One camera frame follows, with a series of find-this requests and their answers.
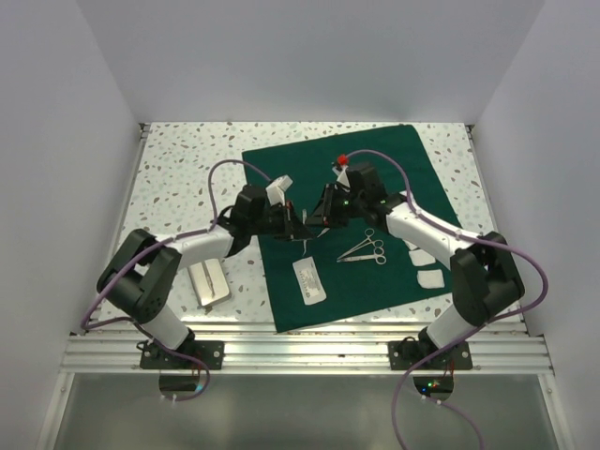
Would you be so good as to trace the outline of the steel tweezers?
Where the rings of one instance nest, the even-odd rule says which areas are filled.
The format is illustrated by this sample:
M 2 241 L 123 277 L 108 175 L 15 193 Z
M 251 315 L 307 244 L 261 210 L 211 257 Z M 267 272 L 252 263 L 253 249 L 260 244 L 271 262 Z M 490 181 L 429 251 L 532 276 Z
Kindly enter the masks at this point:
M 329 232 L 329 228 L 323 228 L 322 230 L 320 230 L 319 232 L 317 232 L 313 238 L 308 239 L 308 240 L 303 240 L 303 253 L 302 253 L 302 257 L 305 258 L 308 255 L 308 243 L 310 241 L 314 241 L 316 239 L 319 239 L 319 238 L 321 238 L 322 236 L 324 236 L 328 232 Z

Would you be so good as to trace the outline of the steel hemostat forceps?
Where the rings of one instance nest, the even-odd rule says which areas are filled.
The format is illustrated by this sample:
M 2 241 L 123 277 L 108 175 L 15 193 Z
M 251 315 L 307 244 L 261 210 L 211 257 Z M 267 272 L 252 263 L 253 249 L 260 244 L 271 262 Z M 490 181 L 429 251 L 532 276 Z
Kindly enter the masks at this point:
M 363 258 L 363 256 L 360 257 L 352 257 L 352 254 L 354 254 L 356 251 L 362 249 L 362 248 L 367 248 L 367 247 L 372 247 L 373 248 L 373 252 L 371 254 L 371 256 L 373 257 L 373 259 L 378 263 L 378 264 L 383 264 L 386 262 L 385 256 L 384 256 L 384 242 L 382 239 L 375 239 L 374 238 L 374 234 L 375 234 L 375 230 L 372 228 L 367 228 L 365 230 L 365 238 L 359 242 L 358 244 L 356 244 L 355 246 L 351 247 L 350 249 L 346 250 L 345 252 L 343 252 L 341 255 L 339 255 L 337 257 L 337 260 L 340 262 L 342 260 L 361 260 Z

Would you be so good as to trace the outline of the green surgical cloth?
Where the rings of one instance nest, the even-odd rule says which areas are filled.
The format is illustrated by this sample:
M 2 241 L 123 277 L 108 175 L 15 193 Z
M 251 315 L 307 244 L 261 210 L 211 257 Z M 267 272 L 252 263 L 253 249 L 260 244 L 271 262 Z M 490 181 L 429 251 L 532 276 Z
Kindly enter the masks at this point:
M 414 127 L 264 147 L 244 152 L 243 159 L 268 175 L 291 177 L 286 195 L 314 235 L 306 244 L 258 239 L 279 333 L 451 292 L 450 272 L 439 262 L 419 270 L 385 223 L 410 187 L 419 206 L 458 224 Z

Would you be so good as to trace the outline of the steel surgical scissors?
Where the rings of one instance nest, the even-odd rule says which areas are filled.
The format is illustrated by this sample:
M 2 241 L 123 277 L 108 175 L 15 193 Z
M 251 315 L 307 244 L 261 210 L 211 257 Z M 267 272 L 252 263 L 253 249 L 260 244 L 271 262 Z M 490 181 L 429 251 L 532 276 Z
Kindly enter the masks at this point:
M 337 260 L 338 263 L 355 263 L 361 261 L 374 261 L 378 265 L 386 264 L 386 257 L 382 248 L 375 248 L 371 253 L 351 255 Z

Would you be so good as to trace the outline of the white suture packet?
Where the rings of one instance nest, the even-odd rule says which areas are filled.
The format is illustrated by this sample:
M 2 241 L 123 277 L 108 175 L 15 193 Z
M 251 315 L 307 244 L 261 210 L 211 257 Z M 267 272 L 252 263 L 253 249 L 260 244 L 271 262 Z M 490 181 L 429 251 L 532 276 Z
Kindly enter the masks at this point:
M 294 262 L 292 269 L 306 306 L 316 305 L 326 299 L 326 292 L 312 257 Z

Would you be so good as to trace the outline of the small steel forceps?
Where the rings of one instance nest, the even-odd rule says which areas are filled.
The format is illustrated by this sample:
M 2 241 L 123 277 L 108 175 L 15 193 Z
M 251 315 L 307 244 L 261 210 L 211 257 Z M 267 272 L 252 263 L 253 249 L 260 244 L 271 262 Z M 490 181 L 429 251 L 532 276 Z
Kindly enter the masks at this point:
M 203 270 L 206 285 L 211 293 L 211 300 L 215 300 L 216 299 L 215 286 L 214 286 L 213 279 L 211 277 L 210 270 L 209 270 L 206 262 L 202 262 L 202 270 Z

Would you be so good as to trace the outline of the steel instrument tray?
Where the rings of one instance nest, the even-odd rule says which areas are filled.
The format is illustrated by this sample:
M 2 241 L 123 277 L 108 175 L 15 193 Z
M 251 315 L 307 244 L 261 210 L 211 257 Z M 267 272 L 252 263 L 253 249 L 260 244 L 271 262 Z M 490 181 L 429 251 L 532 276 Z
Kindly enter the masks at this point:
M 187 272 L 201 308 L 213 307 L 231 298 L 231 288 L 219 259 L 193 264 Z

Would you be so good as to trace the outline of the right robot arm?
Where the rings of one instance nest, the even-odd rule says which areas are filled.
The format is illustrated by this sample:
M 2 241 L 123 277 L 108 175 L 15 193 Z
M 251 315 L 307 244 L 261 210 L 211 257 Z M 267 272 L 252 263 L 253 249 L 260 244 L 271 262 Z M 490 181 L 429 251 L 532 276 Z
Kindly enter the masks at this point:
M 408 193 L 387 192 L 369 163 L 338 167 L 337 180 L 324 186 L 306 224 L 337 229 L 354 218 L 423 249 L 450 271 L 452 304 L 417 338 L 417 355 L 426 367 L 440 367 L 459 338 L 488 323 L 525 293 L 501 234 L 479 236 L 418 210 Z

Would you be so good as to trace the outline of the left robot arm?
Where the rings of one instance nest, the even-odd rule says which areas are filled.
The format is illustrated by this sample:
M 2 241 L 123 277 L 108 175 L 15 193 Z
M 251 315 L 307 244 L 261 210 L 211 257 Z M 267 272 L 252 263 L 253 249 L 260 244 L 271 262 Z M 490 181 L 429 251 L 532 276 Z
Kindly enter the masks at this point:
M 191 331 L 167 305 L 177 273 L 234 256 L 260 235 L 284 242 L 314 237 L 291 202 L 272 203 L 265 187 L 246 185 L 209 231 L 163 238 L 143 229 L 131 232 L 98 279 L 98 293 L 162 345 L 164 360 L 184 368 L 194 359 L 195 346 Z

